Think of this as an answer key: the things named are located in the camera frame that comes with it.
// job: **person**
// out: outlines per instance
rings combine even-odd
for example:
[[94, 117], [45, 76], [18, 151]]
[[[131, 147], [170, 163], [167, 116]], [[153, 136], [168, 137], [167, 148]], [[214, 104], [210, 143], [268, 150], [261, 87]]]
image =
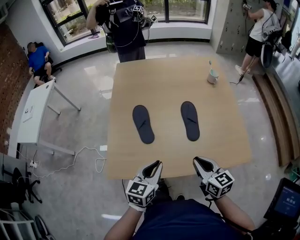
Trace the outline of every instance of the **person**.
[[265, 8], [261, 8], [255, 13], [248, 11], [248, 16], [256, 23], [250, 33], [247, 46], [246, 46], [246, 56], [243, 60], [242, 66], [235, 65], [235, 69], [238, 71], [239, 75], [244, 75], [245, 71], [251, 73], [251, 68], [253, 68], [259, 61], [262, 47], [263, 47], [263, 27], [272, 26], [271, 15], [276, 11], [276, 3], [274, 0], [264, 0]]
[[[245, 232], [224, 222], [207, 206], [179, 195], [175, 201], [169, 196], [163, 180], [158, 183], [155, 198], [146, 208], [144, 221], [136, 231], [142, 215], [138, 207], [130, 203], [126, 213], [106, 234], [104, 240], [241, 240]], [[223, 217], [246, 228], [255, 229], [251, 218], [226, 195], [215, 199]]]
[[[98, 0], [94, 3], [87, 17], [87, 29], [91, 30], [99, 24], [100, 16], [97, 13], [97, 7], [109, 2], [109, 0]], [[119, 60], [120, 62], [127, 62], [145, 59], [144, 47], [146, 43], [139, 23], [133, 22], [132, 17], [125, 21], [120, 21], [117, 17], [124, 15], [127, 8], [133, 8], [134, 5], [143, 6], [143, 4], [139, 0], [123, 0], [122, 4], [122, 8], [114, 14], [114, 23], [112, 23], [112, 33]]]
[[47, 75], [48, 80], [55, 80], [56, 78], [51, 75], [51, 63], [48, 62], [49, 50], [45, 46], [36, 48], [34, 43], [27, 45], [29, 54], [29, 74], [33, 75], [33, 81], [38, 86], [44, 84], [40, 78]]

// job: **white table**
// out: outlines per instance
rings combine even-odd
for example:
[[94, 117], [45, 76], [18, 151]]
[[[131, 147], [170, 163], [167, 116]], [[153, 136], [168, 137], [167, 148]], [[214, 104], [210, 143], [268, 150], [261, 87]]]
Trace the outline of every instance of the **white table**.
[[[44, 140], [40, 139], [39, 134], [40, 134], [45, 108], [49, 107], [52, 111], [60, 115], [59, 110], [57, 110], [55, 107], [48, 104], [48, 100], [52, 90], [56, 90], [66, 101], [68, 101], [78, 111], [81, 110], [81, 108], [78, 105], [74, 104], [68, 97], [66, 97], [66, 95], [62, 92], [62, 90], [58, 87], [58, 85], [54, 82], [54, 80], [49, 81], [31, 90], [22, 114], [17, 142], [24, 145], [35, 145], [39, 148], [48, 151], [50, 149], [51, 154], [54, 154], [54, 151], [57, 150], [67, 154], [75, 155], [74, 151], [58, 147], [54, 144], [45, 142]], [[24, 118], [26, 118], [25, 112], [27, 110], [30, 111], [32, 106], [34, 106], [32, 118], [24, 121]]]

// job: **flip-flop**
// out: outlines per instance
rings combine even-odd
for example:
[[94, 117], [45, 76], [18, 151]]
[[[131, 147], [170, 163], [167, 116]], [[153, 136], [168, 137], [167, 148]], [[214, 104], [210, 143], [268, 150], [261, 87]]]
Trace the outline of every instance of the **flip-flop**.
[[153, 143], [154, 133], [151, 128], [150, 117], [147, 108], [142, 105], [135, 106], [132, 112], [132, 117], [141, 141], [145, 144]]
[[186, 127], [187, 138], [190, 141], [197, 141], [200, 136], [197, 110], [191, 102], [184, 102], [181, 105], [181, 115]]

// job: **cup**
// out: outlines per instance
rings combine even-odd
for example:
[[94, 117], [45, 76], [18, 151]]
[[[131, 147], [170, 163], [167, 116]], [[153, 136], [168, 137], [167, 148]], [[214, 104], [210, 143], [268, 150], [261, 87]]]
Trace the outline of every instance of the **cup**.
[[219, 74], [216, 70], [211, 69], [208, 74], [207, 81], [211, 84], [216, 84], [218, 82]]

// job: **table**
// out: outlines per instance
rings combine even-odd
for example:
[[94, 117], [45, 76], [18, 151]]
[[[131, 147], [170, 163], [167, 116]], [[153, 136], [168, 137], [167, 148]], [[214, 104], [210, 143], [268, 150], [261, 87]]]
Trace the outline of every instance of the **table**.
[[[40, 128], [41, 128], [45, 108], [49, 107], [55, 113], [60, 115], [60, 111], [48, 103], [49, 96], [51, 95], [51, 92], [53, 90], [57, 91], [75, 109], [77, 109], [78, 111], [81, 110], [81, 108], [77, 104], [74, 104], [68, 97], [66, 97], [66, 95], [63, 93], [60, 87], [54, 82], [54, 80], [49, 81], [31, 90], [22, 114], [17, 142], [24, 145], [35, 145], [44, 150], [50, 149], [51, 154], [54, 154], [54, 150], [57, 150], [67, 154], [75, 155], [74, 151], [61, 148], [59, 146], [56, 146], [54, 144], [48, 143], [40, 139], [39, 134], [40, 134]], [[25, 112], [27, 110], [30, 111], [32, 106], [33, 106], [32, 118], [24, 122], [23, 120], [25, 118]]]
[[[219, 81], [206, 81], [212, 61]], [[180, 107], [192, 102], [200, 138], [191, 142]], [[149, 112], [155, 135], [144, 144], [132, 119], [136, 105]], [[132, 179], [148, 163], [163, 162], [162, 177], [195, 174], [193, 158], [203, 156], [228, 168], [251, 159], [248, 135], [233, 91], [213, 58], [187, 56], [148, 59], [117, 65], [108, 128], [108, 177]]]

